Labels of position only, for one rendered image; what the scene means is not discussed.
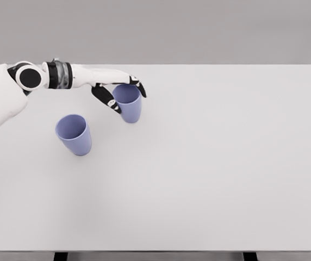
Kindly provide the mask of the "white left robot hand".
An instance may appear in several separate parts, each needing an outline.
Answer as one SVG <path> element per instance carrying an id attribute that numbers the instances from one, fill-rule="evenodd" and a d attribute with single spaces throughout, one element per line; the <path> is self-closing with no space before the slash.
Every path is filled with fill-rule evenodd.
<path id="1" fill-rule="evenodd" d="M 128 84 L 137 87 L 142 97 L 146 98 L 146 90 L 141 81 L 134 75 L 119 70 L 93 70 L 91 93 L 111 110 L 122 113 L 112 93 L 105 87 L 106 85 Z"/>

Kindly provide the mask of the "blue plastic cup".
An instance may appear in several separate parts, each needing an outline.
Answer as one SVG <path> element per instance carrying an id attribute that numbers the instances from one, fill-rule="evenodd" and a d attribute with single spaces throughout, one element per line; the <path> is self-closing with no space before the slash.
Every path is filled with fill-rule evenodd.
<path id="1" fill-rule="evenodd" d="M 141 115 L 142 95 L 135 85 L 121 84 L 113 90 L 113 96 L 121 109 L 121 116 L 127 123 L 136 123 Z"/>
<path id="2" fill-rule="evenodd" d="M 81 115 L 62 117 L 55 126 L 55 133 L 64 146 L 77 156 L 88 154 L 92 148 L 90 127 Z"/>

